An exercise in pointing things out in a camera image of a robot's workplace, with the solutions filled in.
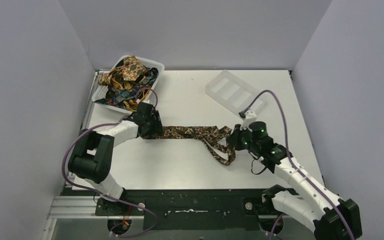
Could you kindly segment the brown floral tie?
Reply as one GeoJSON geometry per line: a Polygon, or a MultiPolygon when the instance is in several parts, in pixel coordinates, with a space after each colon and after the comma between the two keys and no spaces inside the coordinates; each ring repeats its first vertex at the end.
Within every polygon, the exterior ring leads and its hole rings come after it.
{"type": "Polygon", "coordinates": [[[209,153],[216,161],[224,166],[229,166],[236,159],[233,146],[228,143],[221,144],[222,139],[231,136],[232,129],[228,126],[164,126],[161,133],[144,136],[146,140],[182,140],[194,139],[205,144],[209,153]]]}

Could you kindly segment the white plastic basket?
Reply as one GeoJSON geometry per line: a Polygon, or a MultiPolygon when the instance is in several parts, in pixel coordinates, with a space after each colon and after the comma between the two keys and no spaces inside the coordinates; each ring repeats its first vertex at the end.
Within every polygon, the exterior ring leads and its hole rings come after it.
{"type": "MultiPolygon", "coordinates": [[[[122,59],[123,58],[125,58],[125,57],[127,57],[128,55],[126,55],[126,56],[122,56],[119,60],[118,60],[118,62],[114,65],[114,67],[118,67],[118,66],[120,66],[121,65],[121,61],[122,61],[122,59]]],[[[160,75],[164,72],[164,70],[165,70],[165,66],[162,64],[162,63],[159,63],[159,62],[156,62],[156,61],[153,61],[153,60],[150,60],[150,59],[146,59],[146,58],[142,58],[142,57],[137,57],[140,61],[141,61],[141,63],[145,66],[145,67],[147,67],[147,68],[156,68],[158,71],[159,71],[159,75],[158,75],[158,77],[156,78],[156,81],[155,81],[155,83],[152,85],[152,87],[150,88],[150,93],[149,93],[149,95],[147,96],[147,97],[145,97],[145,99],[144,100],[137,100],[137,103],[139,103],[139,102],[142,102],[142,101],[145,101],[145,100],[147,100],[147,99],[149,99],[149,97],[150,97],[150,94],[151,94],[151,90],[153,90],[155,87],[156,87],[156,85],[157,85],[157,83],[158,83],[158,81],[159,81],[159,79],[160,79],[160,75]]],[[[103,74],[105,74],[105,73],[108,73],[109,71],[105,71],[105,72],[103,72],[102,74],[101,74],[101,77],[103,76],[103,74]]],[[[133,111],[129,111],[129,110],[127,110],[127,109],[125,109],[125,108],[118,108],[118,107],[115,107],[115,106],[111,106],[111,105],[106,105],[106,104],[104,104],[104,98],[105,98],[105,96],[106,96],[106,93],[107,93],[107,91],[108,91],[108,88],[106,87],[106,86],[103,86],[103,85],[99,85],[99,79],[98,79],[98,81],[97,81],[97,88],[96,88],[96,90],[95,90],[95,92],[92,94],[92,97],[91,97],[91,100],[92,100],[92,102],[93,103],[96,103],[96,104],[99,104],[99,105],[101,105],[101,106],[104,106],[104,107],[106,107],[106,108],[108,108],[108,109],[110,109],[110,110],[114,110],[114,111],[117,111],[117,112],[121,112],[121,113],[127,113],[127,114],[130,114],[130,113],[132,113],[133,111]]]]}

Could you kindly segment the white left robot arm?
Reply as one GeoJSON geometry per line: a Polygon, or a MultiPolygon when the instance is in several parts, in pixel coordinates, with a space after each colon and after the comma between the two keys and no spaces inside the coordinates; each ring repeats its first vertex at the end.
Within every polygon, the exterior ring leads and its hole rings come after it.
{"type": "Polygon", "coordinates": [[[122,197],[124,188],[111,175],[114,148],[136,138],[163,131],[159,111],[148,102],[139,102],[137,110],[116,123],[104,123],[84,130],[74,143],[67,169],[86,180],[108,202],[108,208],[121,215],[128,208],[122,197]]]}

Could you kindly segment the clear compartment tray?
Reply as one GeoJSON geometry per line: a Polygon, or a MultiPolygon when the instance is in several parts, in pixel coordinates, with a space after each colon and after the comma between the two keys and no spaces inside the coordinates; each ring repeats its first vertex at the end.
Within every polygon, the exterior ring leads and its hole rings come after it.
{"type": "Polygon", "coordinates": [[[205,85],[205,93],[236,116],[247,109],[257,115],[265,102],[258,98],[260,91],[228,70],[223,70],[205,85]]]}

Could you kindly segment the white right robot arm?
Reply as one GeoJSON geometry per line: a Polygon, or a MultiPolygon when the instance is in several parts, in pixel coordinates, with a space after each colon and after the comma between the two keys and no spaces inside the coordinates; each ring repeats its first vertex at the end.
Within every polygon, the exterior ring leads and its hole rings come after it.
{"type": "Polygon", "coordinates": [[[344,200],[310,176],[287,147],[268,135],[264,122],[255,121],[246,128],[236,124],[227,144],[236,151],[251,153],[298,194],[275,185],[263,192],[262,200],[301,223],[315,239],[357,240],[363,235],[357,203],[344,200]]]}

